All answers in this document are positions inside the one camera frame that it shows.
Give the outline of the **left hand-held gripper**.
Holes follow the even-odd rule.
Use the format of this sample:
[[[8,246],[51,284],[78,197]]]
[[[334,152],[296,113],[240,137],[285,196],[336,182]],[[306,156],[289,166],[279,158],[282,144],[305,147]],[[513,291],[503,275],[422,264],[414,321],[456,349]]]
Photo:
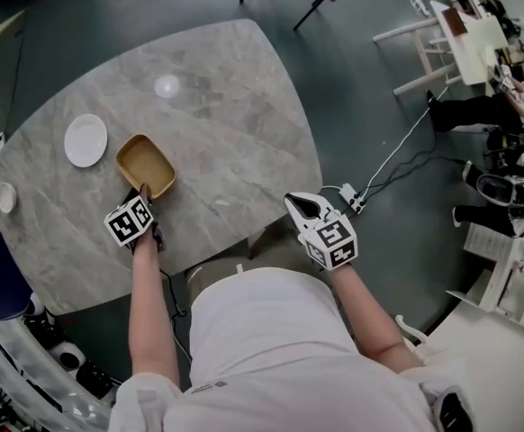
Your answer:
[[[147,184],[142,184],[139,191],[132,189],[126,200],[105,216],[104,226],[119,247],[126,247],[132,253],[147,231],[151,232],[159,252],[165,248],[158,216],[152,210],[151,191]]]

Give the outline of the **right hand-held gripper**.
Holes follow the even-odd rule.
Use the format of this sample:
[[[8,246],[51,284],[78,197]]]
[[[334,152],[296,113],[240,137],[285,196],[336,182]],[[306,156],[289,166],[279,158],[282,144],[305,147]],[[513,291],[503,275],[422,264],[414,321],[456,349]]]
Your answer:
[[[354,228],[345,214],[333,211],[326,198],[312,193],[287,193],[284,203],[310,259],[327,271],[334,271],[357,258]]]

